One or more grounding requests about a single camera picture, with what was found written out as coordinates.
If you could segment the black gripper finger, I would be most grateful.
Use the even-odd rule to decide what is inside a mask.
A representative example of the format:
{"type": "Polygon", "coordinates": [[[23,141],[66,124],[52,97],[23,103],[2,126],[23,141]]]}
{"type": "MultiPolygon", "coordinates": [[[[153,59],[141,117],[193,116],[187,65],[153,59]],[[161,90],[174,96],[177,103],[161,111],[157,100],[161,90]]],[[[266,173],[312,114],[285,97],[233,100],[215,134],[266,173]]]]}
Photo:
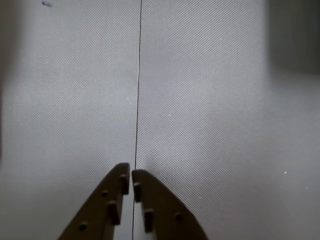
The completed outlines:
{"type": "Polygon", "coordinates": [[[159,179],[146,170],[132,173],[134,200],[140,203],[144,231],[154,240],[206,240],[193,213],[159,179]]]}
{"type": "Polygon", "coordinates": [[[129,194],[130,164],[119,163],[100,181],[60,235],[60,240],[112,240],[129,194]]]}

